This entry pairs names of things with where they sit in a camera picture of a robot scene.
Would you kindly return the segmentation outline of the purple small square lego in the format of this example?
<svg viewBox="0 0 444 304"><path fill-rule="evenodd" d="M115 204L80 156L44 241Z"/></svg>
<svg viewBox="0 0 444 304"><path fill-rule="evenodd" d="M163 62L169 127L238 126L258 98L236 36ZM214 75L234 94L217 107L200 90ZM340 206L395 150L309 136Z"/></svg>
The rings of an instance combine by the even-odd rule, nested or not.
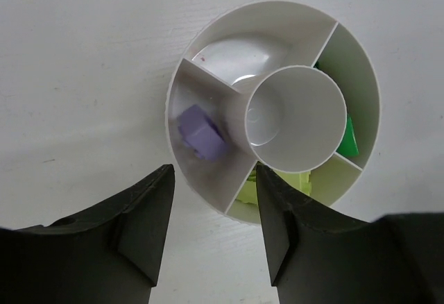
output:
<svg viewBox="0 0 444 304"><path fill-rule="evenodd" d="M182 143L203 160L218 160L228 150L219 128L198 105L192 105L178 116Z"/></svg>

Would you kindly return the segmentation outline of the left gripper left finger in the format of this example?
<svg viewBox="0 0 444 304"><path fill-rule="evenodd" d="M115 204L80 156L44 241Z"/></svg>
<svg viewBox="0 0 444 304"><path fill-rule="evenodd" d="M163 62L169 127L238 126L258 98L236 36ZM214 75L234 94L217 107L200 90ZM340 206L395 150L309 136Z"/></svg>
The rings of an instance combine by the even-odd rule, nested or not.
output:
<svg viewBox="0 0 444 304"><path fill-rule="evenodd" d="M49 226L1 229L2 303L147 303L169 226L175 171Z"/></svg>

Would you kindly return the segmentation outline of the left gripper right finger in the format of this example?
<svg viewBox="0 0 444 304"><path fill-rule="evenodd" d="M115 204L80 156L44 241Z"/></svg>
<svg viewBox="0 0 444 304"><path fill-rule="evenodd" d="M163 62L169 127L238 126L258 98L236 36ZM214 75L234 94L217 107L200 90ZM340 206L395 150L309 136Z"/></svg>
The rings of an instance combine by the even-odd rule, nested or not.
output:
<svg viewBox="0 0 444 304"><path fill-rule="evenodd" d="M365 222L256 168L271 284L281 303L442 303L443 214Z"/></svg>

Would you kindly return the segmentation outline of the dark green lego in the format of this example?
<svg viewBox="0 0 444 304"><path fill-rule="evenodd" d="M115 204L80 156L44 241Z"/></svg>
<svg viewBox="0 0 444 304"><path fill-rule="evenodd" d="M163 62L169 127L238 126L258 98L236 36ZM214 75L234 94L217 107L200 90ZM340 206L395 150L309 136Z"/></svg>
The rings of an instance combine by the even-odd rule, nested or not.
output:
<svg viewBox="0 0 444 304"><path fill-rule="evenodd" d="M347 115L345 132L336 152L344 157L355 157L359 155L359 147L350 115Z"/></svg>

